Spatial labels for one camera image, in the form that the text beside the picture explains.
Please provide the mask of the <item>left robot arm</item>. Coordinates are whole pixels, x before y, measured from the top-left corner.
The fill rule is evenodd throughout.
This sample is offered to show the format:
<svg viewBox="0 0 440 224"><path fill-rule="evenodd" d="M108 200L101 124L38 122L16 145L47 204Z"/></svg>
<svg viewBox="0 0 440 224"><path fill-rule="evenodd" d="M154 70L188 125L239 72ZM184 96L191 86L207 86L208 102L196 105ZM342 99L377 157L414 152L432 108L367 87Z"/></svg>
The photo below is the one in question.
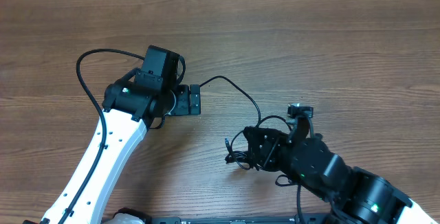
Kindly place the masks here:
<svg viewBox="0 0 440 224"><path fill-rule="evenodd" d="M199 85L184 85L183 56L151 45L140 68L110 84L93 138L59 198L42 223L100 223L128 158L152 129L154 119L199 115Z"/></svg>

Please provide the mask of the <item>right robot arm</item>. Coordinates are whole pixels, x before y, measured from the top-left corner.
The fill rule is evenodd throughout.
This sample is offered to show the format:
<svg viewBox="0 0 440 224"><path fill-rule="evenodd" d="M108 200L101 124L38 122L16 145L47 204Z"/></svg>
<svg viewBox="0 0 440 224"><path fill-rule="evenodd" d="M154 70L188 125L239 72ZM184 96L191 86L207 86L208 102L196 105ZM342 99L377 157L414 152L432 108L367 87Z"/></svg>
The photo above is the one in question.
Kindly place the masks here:
<svg viewBox="0 0 440 224"><path fill-rule="evenodd" d="M422 208L389 181L350 167L332 153L322 135L290 134L271 128L247 127L243 132L252 164L281 171L331 205L328 223L434 223Z"/></svg>

